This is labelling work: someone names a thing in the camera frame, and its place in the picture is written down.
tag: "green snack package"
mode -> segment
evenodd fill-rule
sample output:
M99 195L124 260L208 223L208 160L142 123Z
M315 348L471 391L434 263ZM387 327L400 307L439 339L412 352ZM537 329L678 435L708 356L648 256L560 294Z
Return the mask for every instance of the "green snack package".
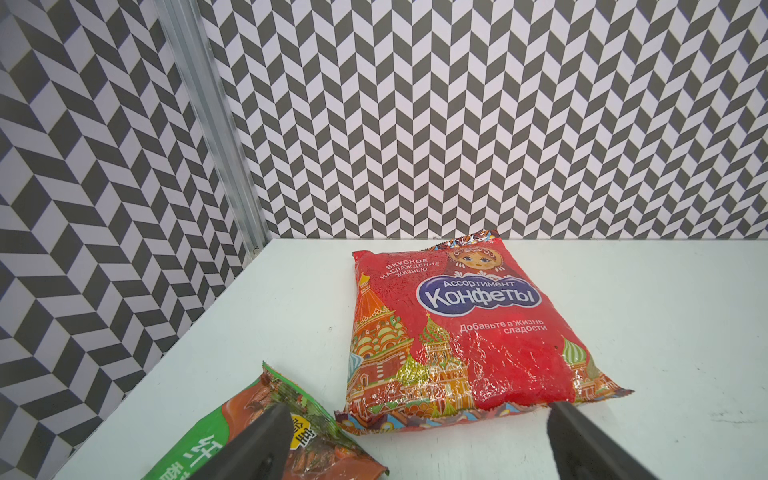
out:
M311 396L266 363L259 379L204 416L144 476L189 478L271 405L288 405L293 441L283 480L376 480L387 468L371 458Z

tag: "yellow label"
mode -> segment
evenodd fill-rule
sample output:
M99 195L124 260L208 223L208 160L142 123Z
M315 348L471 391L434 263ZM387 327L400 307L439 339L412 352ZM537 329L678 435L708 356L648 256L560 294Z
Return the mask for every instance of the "yellow label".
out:
M293 440L290 443L290 449L296 450L299 447L306 447L306 444L310 440L314 439L317 434L312 430L312 424L310 421L299 415L291 415L293 420Z

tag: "snack package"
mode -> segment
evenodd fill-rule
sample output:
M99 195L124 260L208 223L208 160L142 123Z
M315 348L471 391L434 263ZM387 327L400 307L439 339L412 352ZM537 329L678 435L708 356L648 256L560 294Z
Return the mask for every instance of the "snack package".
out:
M197 422L144 480L189 478L275 403L287 404L293 419L283 480L376 480L389 473L341 432L312 397L266 363L263 368L256 382Z
M347 432L417 430L625 396L495 231L354 253Z

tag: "black and white chevron wallpaper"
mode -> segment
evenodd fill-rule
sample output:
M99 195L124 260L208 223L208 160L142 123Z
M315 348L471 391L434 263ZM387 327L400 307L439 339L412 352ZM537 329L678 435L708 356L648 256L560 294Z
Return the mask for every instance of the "black and white chevron wallpaper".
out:
M152 0L0 0L0 477L51 478L244 254Z
M275 237L768 237L759 0L197 0Z

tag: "matryoshka doll illustration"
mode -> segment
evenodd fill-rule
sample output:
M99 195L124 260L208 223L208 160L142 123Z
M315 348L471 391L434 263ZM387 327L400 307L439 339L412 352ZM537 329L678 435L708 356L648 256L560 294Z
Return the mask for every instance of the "matryoshka doll illustration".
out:
M504 265L502 255L496 250L485 247L463 247L448 252L449 263L445 275L487 276L492 280L500 280L505 276L521 278L509 266Z

